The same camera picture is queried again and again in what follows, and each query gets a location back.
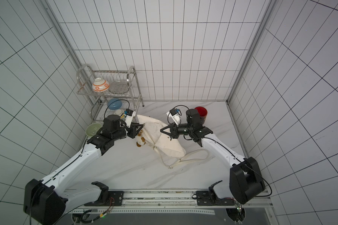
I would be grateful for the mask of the brown plush keychain decoration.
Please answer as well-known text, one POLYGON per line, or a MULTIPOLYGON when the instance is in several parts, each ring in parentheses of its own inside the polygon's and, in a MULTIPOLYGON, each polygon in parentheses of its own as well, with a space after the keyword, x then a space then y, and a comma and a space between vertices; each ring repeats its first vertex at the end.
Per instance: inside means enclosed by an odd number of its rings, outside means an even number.
POLYGON ((143 137, 143 132, 140 131, 137 135, 136 135, 136 145, 137 147, 142 147, 146 144, 146 140, 143 137))

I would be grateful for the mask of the cream canvas tote bag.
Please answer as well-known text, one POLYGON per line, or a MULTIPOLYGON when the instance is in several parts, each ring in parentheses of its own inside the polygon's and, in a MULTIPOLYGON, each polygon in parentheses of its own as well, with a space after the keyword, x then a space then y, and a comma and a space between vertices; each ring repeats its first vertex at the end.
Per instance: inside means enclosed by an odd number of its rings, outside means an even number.
POLYGON ((146 144, 144 146, 148 146, 149 148, 153 149, 159 155, 162 164, 169 169, 173 169, 176 166, 206 160, 206 158, 190 159, 193 154, 206 152, 207 157, 210 155, 209 151, 206 149, 199 149, 190 153, 186 153, 186 150, 181 146, 177 139, 170 139, 169 136, 160 132, 160 129, 166 126, 166 124, 160 120, 144 115, 137 115, 137 120, 140 124, 144 125, 141 129, 141 131, 143 132, 142 135, 146 140, 146 144), (167 165, 163 160, 163 157, 161 155, 162 153, 169 157, 176 158, 177 161, 172 165, 167 165))

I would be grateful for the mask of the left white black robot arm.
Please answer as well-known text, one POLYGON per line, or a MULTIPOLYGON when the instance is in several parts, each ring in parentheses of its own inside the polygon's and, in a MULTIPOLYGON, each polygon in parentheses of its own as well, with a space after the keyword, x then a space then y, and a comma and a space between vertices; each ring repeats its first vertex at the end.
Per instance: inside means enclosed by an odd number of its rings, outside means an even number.
POLYGON ((71 159, 41 180, 32 179, 25 186, 23 211, 42 225, 53 225, 64 214, 87 203, 107 205, 112 200, 109 188, 91 182, 76 189, 68 187, 90 164, 102 157, 115 142, 134 139, 143 125, 109 115, 102 127, 71 159))

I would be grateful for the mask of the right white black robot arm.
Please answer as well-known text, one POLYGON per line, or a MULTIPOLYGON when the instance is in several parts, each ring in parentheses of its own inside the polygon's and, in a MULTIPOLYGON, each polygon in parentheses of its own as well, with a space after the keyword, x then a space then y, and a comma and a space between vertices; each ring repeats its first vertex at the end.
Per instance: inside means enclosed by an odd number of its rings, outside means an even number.
POLYGON ((181 111, 177 108, 168 111, 167 118, 172 119, 173 123, 163 127, 160 132, 171 140, 188 136, 221 160, 230 171, 229 189, 235 200, 245 204, 265 190, 265 180, 253 157, 246 158, 222 143, 211 129, 203 125, 204 120, 197 109, 186 111, 186 123, 181 122, 180 116, 181 111))

